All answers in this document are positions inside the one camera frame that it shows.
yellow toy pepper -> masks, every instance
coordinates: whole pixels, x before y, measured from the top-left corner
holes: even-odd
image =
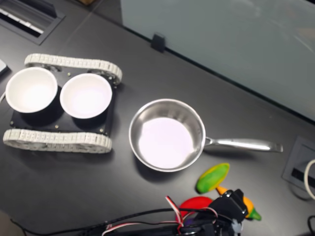
[[[228,189],[223,188],[221,186],[217,187],[217,192],[222,195],[223,193],[225,193]],[[258,212],[256,211],[256,209],[254,208],[254,204],[251,202],[251,200],[249,200],[247,197],[243,197],[243,202],[247,207],[248,210],[248,215],[245,217],[247,219],[255,219],[255,220],[261,220],[261,216],[258,214]]]

black desk surface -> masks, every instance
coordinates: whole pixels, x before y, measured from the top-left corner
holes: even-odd
[[[0,143],[0,209],[25,227],[50,232],[83,227],[138,211],[168,207],[165,195],[181,203],[196,196],[194,185],[205,170],[231,164],[222,183],[241,188],[262,215],[245,222],[242,235],[302,235],[315,202],[296,198],[282,173],[298,135],[315,141],[315,127],[169,54],[72,1],[55,1],[66,18],[37,46],[0,27],[0,57],[12,69],[0,93],[30,53],[104,59],[124,73],[117,94],[110,154],[31,152]],[[174,98],[199,113],[207,135],[280,142],[282,154],[203,153],[189,168],[173,173],[148,170],[132,154],[128,126],[136,111],[159,98]],[[12,109],[0,104],[0,134],[9,129]],[[216,192],[205,194],[216,198]],[[151,220],[171,219],[171,213]]]

stainless steel saucepan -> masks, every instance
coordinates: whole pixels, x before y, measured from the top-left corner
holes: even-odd
[[[160,99],[144,105],[131,121],[129,141],[143,164],[162,172],[179,171],[190,166],[205,146],[283,151],[281,144],[269,141],[208,138],[197,112],[184,102],[173,99]]]

frosted glass panel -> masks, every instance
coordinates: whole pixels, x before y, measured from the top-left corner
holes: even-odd
[[[315,5],[121,0],[124,26],[315,120]]]

bowl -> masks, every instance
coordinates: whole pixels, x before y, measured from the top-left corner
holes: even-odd
[[[85,73],[73,77],[64,85],[60,103],[70,116],[88,119],[104,112],[112,95],[112,88],[105,78]]]
[[[49,70],[41,67],[23,69],[6,85],[5,97],[14,110],[34,113],[46,108],[55,98],[58,84]]]

